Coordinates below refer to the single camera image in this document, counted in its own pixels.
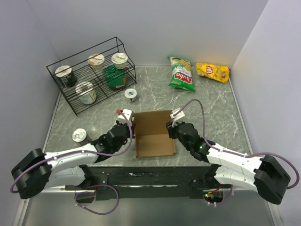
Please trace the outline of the white cup lower rack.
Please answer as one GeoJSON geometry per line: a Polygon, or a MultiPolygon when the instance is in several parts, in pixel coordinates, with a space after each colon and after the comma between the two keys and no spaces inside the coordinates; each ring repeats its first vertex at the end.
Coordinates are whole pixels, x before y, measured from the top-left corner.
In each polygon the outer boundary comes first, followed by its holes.
{"type": "Polygon", "coordinates": [[[78,95],[80,101],[89,105],[96,101],[97,95],[94,86],[91,82],[83,81],[76,85],[75,92],[78,95]]]}

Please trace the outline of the small white yogurt cup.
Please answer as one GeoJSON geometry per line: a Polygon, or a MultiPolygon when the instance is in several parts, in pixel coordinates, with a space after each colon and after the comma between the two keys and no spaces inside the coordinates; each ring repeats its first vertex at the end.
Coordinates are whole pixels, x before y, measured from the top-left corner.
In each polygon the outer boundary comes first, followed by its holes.
{"type": "Polygon", "coordinates": [[[137,91],[135,89],[126,89],[124,96],[129,102],[134,102],[137,98],[137,91]]]}

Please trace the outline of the orange yogurt cup on rack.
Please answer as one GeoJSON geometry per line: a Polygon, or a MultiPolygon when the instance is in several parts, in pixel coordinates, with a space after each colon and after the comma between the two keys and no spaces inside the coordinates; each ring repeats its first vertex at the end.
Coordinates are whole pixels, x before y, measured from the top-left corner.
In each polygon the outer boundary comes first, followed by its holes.
{"type": "Polygon", "coordinates": [[[102,54],[92,54],[88,58],[88,63],[94,71],[99,71],[103,69],[105,57],[102,54]]]}

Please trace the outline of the Chobani yogurt cup on rack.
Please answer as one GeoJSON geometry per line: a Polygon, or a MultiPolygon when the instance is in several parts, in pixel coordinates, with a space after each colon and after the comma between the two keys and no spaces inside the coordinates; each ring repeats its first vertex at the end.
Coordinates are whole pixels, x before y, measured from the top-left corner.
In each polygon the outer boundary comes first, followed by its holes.
{"type": "Polygon", "coordinates": [[[127,65],[128,56],[126,53],[118,52],[111,57],[111,61],[117,69],[124,69],[127,65]]]}

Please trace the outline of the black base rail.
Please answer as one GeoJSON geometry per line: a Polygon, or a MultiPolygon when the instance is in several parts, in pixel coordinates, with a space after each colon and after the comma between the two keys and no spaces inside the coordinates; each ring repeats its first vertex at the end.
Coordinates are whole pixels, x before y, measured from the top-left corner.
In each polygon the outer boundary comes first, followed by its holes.
{"type": "Polygon", "coordinates": [[[115,198],[105,185],[116,189],[119,198],[189,197],[202,199],[210,189],[228,189],[214,178],[216,167],[90,167],[85,185],[66,185],[67,191],[95,191],[96,200],[115,198]]]}

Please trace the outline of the dark tin can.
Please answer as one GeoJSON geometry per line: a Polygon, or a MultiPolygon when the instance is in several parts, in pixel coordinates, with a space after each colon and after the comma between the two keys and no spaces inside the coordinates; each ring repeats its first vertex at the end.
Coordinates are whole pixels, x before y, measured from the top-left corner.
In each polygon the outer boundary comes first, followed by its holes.
{"type": "Polygon", "coordinates": [[[92,142],[92,139],[88,135],[85,129],[78,128],[75,129],[71,135],[72,140],[78,145],[78,146],[84,146],[86,144],[90,144],[92,142]]]}

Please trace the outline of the dark yogurt cup on rack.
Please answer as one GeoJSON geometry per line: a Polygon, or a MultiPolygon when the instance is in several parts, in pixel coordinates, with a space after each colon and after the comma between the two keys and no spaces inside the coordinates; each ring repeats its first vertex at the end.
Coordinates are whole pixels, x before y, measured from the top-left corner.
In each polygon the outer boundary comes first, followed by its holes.
{"type": "Polygon", "coordinates": [[[77,78],[73,70],[68,65],[60,66],[55,71],[55,76],[58,77],[65,87],[73,87],[77,83],[77,78]]]}

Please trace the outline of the brown cardboard box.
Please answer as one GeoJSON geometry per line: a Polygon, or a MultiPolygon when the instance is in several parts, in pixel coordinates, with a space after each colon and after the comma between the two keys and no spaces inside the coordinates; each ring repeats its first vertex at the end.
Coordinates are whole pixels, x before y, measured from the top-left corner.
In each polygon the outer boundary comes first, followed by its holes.
{"type": "Polygon", "coordinates": [[[166,128],[171,112],[171,110],[163,110],[134,114],[137,158],[175,155],[175,144],[166,128]]]}

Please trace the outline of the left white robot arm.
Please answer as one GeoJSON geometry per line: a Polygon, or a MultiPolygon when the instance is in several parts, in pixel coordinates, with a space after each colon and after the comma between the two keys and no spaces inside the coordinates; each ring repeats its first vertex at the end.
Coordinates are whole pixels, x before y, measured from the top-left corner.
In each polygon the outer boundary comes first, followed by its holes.
{"type": "Polygon", "coordinates": [[[10,192],[29,199],[56,186],[88,189],[93,184],[88,165],[121,155],[123,145],[131,146],[134,130],[133,123],[118,121],[107,133],[81,147],[56,153],[34,149],[11,170],[14,181],[10,192]]]}

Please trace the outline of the green Chuba chips bag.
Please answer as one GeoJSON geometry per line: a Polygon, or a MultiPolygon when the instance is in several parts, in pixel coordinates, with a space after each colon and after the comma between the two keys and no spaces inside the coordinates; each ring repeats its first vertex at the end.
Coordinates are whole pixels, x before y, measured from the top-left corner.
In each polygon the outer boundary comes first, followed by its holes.
{"type": "Polygon", "coordinates": [[[171,62],[172,73],[169,86],[195,92],[190,61],[172,56],[169,56],[168,59],[171,62]]]}

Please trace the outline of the green snack bag in rack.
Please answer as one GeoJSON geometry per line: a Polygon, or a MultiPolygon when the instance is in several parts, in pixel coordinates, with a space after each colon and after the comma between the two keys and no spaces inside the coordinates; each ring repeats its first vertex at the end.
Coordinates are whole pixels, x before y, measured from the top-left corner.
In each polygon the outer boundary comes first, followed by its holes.
{"type": "Polygon", "coordinates": [[[124,88],[126,84],[126,71],[125,69],[118,69],[115,65],[105,68],[105,78],[107,85],[112,90],[124,88]]]}

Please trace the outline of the yellow Lays chips bag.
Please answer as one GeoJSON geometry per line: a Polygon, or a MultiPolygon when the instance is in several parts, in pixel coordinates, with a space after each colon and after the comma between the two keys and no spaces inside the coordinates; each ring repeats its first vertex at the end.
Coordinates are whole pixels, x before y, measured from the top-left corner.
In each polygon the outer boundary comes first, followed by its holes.
{"type": "Polygon", "coordinates": [[[199,76],[226,84],[230,77],[230,70],[227,66],[208,63],[196,63],[196,71],[199,76]]]}

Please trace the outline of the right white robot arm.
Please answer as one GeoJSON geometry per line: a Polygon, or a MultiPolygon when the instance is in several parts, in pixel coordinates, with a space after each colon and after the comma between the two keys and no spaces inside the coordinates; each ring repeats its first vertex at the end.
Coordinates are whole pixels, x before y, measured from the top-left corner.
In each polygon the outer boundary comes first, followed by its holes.
{"type": "Polygon", "coordinates": [[[167,122],[171,139],[177,139],[197,160],[210,163],[215,171],[206,175],[206,184],[233,185],[256,191],[272,204],[280,204],[291,180],[280,163],[271,155],[250,156],[205,141],[191,123],[167,122]]]}

